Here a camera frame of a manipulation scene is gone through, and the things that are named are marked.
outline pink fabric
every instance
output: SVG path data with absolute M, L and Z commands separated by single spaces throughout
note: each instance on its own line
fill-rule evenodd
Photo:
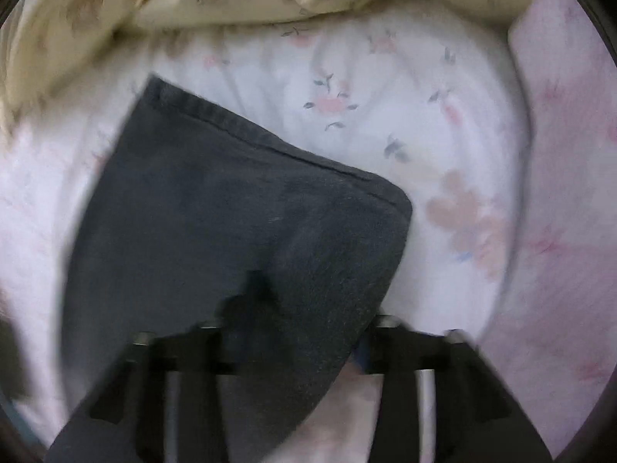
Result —
M 576 0 L 510 32 L 533 143 L 518 250 L 481 342 L 554 455 L 617 362 L 617 68 Z

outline dark gray fabric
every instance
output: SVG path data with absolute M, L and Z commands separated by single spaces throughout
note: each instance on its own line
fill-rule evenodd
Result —
M 70 260 L 71 407 L 138 331 L 168 335 L 212 319 L 260 272 L 269 296 L 223 312 L 255 323 L 240 375 L 221 382 L 232 461 L 259 461 L 314 409 L 377 312 L 410 219 L 409 200 L 385 179 L 152 78 Z

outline gray cloth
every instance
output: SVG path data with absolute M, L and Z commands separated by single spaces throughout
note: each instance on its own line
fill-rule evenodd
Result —
M 315 408 L 378 311 L 410 219 L 385 179 L 152 78 L 70 260 L 70 406 L 138 331 L 169 335 L 218 314 L 248 336 L 229 340 L 239 374 L 221 382 L 231 460 L 260 461 Z M 230 299 L 251 272 L 267 297 Z

